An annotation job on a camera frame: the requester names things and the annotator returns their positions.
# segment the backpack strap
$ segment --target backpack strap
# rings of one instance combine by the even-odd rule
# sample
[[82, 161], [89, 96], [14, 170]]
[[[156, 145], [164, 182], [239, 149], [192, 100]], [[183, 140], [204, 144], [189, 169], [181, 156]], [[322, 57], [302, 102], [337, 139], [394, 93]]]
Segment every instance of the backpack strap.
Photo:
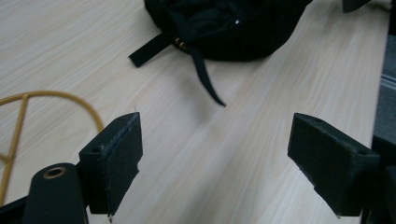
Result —
[[173, 39], [169, 35], [162, 33], [131, 54], [129, 58], [136, 67], [140, 67], [172, 43]]
[[207, 75], [204, 57], [200, 53], [198, 49], [189, 48], [189, 54], [192, 56], [195, 64], [195, 68], [197, 69], [198, 77], [201, 83], [204, 85], [207, 92], [209, 92], [210, 96], [218, 103], [219, 105], [226, 106], [218, 95], [216, 94], [215, 90], [213, 89], [212, 83], [210, 82], [210, 78]]
[[193, 58], [194, 64], [198, 73], [198, 77], [201, 80], [201, 83], [206, 88], [207, 92], [212, 96], [212, 98], [219, 104], [226, 106], [212, 87], [212, 83], [210, 82], [209, 75], [206, 72], [204, 57], [200, 53], [198, 49], [188, 48], [184, 45], [184, 42], [180, 42], [179, 39], [174, 40], [170, 35], [160, 34], [151, 39], [147, 44], [143, 47], [135, 51], [133, 54], [129, 56], [136, 67], [140, 67], [148, 60], [153, 58], [155, 55], [160, 53], [163, 49], [174, 43], [182, 50], [187, 51]]

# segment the yellow wire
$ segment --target yellow wire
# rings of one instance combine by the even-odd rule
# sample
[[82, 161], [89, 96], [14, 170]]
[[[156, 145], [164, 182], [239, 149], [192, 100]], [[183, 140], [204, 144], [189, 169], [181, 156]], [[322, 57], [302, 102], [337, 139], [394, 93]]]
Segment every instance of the yellow wire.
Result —
[[23, 121], [25, 118], [26, 108], [28, 106], [29, 98], [39, 97], [39, 96], [56, 96], [56, 97], [66, 98], [66, 99], [69, 99], [69, 100], [81, 105], [92, 116], [93, 121], [96, 124], [96, 128], [97, 128], [98, 132], [101, 132], [104, 129], [104, 125], [103, 125], [102, 121], [100, 120], [99, 115], [92, 108], [92, 106], [90, 106], [88, 103], [86, 103], [81, 98], [79, 98], [75, 95], [69, 94], [69, 93], [65, 93], [65, 92], [61, 92], [61, 91], [29, 91], [29, 92], [25, 92], [25, 93], [12, 95], [12, 96], [9, 96], [4, 99], [0, 99], [0, 105], [5, 105], [5, 104], [8, 104], [8, 103], [11, 103], [14, 101], [22, 100], [21, 110], [20, 110], [20, 114], [18, 116], [17, 126], [15, 129], [13, 138], [12, 138], [11, 148], [9, 150], [9, 153], [7, 156], [0, 155], [0, 161], [3, 161], [6, 163], [6, 168], [5, 168], [5, 171], [3, 174], [3, 179], [2, 179], [2, 182], [0, 185], [0, 206], [2, 206], [4, 204], [4, 200], [6, 198], [8, 181], [9, 181], [9, 177], [11, 175], [12, 167], [14, 165], [14, 160], [15, 160], [16, 153], [17, 153], [18, 143], [20, 141], [21, 130], [22, 130]]

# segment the wooden table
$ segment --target wooden table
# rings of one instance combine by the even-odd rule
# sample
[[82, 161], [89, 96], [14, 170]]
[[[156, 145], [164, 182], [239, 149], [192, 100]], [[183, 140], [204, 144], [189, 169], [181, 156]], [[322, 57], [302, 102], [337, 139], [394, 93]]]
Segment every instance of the wooden table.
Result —
[[[3, 0], [0, 97], [74, 93], [105, 124], [141, 113], [144, 156], [116, 223], [358, 223], [337, 218], [288, 158], [290, 127], [305, 113], [370, 146], [388, 19], [377, 3], [343, 14], [340, 1], [315, 0], [271, 57], [206, 61], [223, 108], [191, 57], [172, 47], [132, 65], [129, 54], [159, 33], [143, 1]], [[3, 152], [18, 107], [0, 107]], [[86, 112], [65, 100], [34, 99], [28, 109], [7, 202], [28, 193], [38, 170], [77, 163], [96, 135]]]

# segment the black object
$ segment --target black object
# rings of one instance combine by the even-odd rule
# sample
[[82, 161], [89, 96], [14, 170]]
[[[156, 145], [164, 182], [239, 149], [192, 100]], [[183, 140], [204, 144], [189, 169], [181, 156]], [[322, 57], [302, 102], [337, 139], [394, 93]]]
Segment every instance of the black object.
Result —
[[88, 223], [115, 215], [143, 155], [139, 113], [113, 120], [79, 153], [78, 165], [59, 163], [35, 174], [29, 195], [0, 208], [0, 223]]
[[338, 216], [396, 223], [394, 149], [374, 151], [321, 119], [295, 114], [288, 155]]
[[[204, 58], [251, 61], [271, 55], [290, 38], [312, 0], [145, 0], [162, 33], [130, 55], [136, 67], [173, 44], [189, 53], [202, 84], [220, 105]], [[343, 0], [345, 11], [370, 0]]]

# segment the black bag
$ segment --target black bag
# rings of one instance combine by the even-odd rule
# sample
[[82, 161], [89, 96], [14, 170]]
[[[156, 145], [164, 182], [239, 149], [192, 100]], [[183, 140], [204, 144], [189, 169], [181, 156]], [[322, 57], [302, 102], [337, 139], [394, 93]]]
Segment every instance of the black bag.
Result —
[[139, 67], [173, 44], [189, 53], [198, 76], [220, 105], [204, 58], [249, 61], [265, 57], [291, 36], [312, 0], [145, 0], [151, 18], [163, 31], [130, 58]]

